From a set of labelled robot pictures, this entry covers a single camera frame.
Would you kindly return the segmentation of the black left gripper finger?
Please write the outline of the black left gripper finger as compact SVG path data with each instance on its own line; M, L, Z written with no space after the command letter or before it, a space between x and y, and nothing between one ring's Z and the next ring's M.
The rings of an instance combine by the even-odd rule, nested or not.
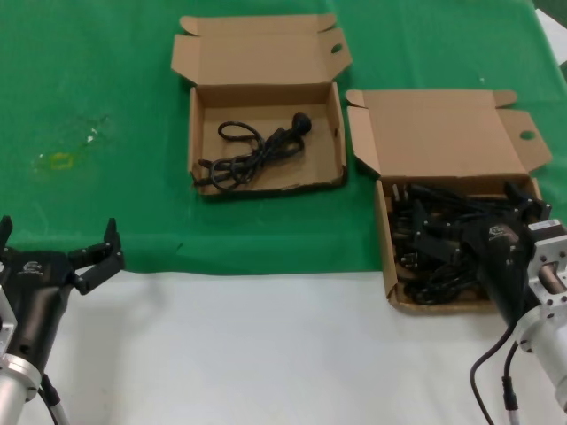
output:
M7 251L7 242L12 233L12 219L10 216L5 215L0 221L0 252L3 256Z
M87 295L125 268L120 233L115 218L108 220L102 243L70 251L67 258L74 271L87 267L83 274L74 274L74 287Z

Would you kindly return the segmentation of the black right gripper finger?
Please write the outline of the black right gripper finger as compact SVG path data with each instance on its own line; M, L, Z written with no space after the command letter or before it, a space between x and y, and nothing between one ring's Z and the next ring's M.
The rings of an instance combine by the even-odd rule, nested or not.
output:
M456 264L462 240L478 208L464 198L413 201L413 247L427 257Z
M524 191L514 182L506 182L506 197L514 216L524 224L548 220L551 204Z

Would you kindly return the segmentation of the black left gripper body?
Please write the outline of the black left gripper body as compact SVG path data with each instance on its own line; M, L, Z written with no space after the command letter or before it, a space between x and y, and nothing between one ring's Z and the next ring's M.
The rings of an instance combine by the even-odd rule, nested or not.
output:
M74 269L58 251L4 250L1 262L1 285L17 321L7 352L44 368L74 288Z

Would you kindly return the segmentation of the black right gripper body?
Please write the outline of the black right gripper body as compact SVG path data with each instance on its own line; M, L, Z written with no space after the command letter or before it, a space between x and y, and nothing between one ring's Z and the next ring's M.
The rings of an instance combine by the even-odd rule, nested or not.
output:
M539 304L528 286L532 243L524 223L504 217L476 220L463 230L476 277L506 324L514 328Z

